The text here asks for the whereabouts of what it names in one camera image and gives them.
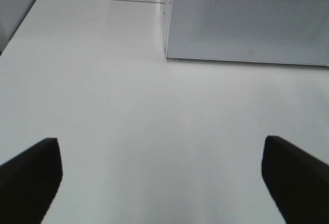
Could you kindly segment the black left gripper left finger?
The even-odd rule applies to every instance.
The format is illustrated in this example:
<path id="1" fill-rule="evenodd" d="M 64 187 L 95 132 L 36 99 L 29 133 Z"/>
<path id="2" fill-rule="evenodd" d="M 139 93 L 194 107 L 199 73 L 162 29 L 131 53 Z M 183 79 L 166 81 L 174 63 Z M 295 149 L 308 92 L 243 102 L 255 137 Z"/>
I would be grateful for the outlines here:
<path id="1" fill-rule="evenodd" d="M 58 140 L 46 138 L 1 165 L 1 223 L 41 223 L 63 177 Z"/>

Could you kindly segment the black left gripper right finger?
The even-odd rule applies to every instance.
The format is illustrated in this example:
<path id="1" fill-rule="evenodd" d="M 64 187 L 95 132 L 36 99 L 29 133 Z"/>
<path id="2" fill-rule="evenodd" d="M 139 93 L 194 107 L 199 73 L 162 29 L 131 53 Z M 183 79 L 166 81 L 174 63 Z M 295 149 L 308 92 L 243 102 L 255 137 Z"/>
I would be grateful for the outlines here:
<path id="1" fill-rule="evenodd" d="M 267 136 L 261 174 L 286 223 L 328 223 L 328 164 L 279 136 Z"/>

